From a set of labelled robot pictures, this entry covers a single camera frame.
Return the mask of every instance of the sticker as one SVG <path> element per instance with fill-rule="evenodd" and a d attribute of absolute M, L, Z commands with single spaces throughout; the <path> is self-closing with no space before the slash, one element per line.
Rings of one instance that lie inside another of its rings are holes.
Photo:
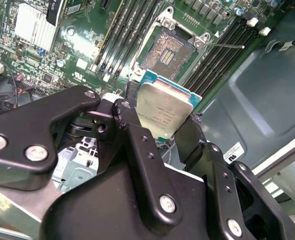
<path fill-rule="evenodd" d="M 244 153 L 245 151 L 241 146 L 241 143 L 238 142 L 223 155 L 223 158 L 228 164 L 230 164 L 233 161 L 237 160 Z"/>

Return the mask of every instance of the motherboard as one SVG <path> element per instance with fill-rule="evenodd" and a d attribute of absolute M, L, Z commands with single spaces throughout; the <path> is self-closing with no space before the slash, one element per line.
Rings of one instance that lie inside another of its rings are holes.
<path fill-rule="evenodd" d="M 278 0 L 0 0 L 0 60 L 42 94 L 123 96 L 152 71 L 203 101 L 283 17 Z"/>

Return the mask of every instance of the white connector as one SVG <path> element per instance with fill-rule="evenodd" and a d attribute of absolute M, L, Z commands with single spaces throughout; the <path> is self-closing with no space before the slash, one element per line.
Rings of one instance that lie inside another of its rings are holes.
<path fill-rule="evenodd" d="M 0 75 L 4 72 L 4 65 L 0 63 Z"/>
<path fill-rule="evenodd" d="M 253 17 L 252 19 L 248 20 L 246 24 L 253 28 L 258 22 L 259 20 L 256 17 Z"/>
<path fill-rule="evenodd" d="M 271 28 L 266 26 L 265 28 L 261 29 L 261 31 L 259 31 L 258 34 L 266 37 L 270 32 L 271 32 Z"/>

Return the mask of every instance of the chip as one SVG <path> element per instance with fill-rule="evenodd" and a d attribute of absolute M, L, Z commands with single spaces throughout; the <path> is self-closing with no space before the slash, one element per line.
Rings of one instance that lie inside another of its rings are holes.
<path fill-rule="evenodd" d="M 51 75 L 45 73 L 45 74 L 44 74 L 44 77 L 43 77 L 43 81 L 46 82 L 46 83 L 48 83 L 48 84 L 50 84 L 51 81 L 52 81 L 52 78 L 53 78 L 53 77 L 52 77 Z"/>

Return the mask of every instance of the white heatsink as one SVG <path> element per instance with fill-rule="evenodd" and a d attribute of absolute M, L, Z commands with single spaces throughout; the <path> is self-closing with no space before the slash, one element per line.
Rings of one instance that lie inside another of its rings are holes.
<path fill-rule="evenodd" d="M 19 5 L 15 35 L 24 43 L 52 51 L 58 28 L 48 23 L 46 15 L 26 3 Z"/>

